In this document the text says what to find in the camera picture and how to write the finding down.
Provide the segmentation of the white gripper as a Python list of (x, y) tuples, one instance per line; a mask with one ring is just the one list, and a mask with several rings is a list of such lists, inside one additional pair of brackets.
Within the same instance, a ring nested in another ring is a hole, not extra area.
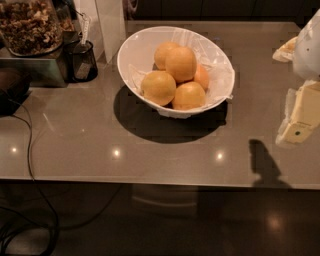
[(285, 118), (276, 144), (290, 148), (305, 142), (320, 125), (320, 9), (294, 37), (279, 47), (272, 58), (279, 62), (293, 59), (293, 70), (307, 80), (298, 90), (289, 89)]

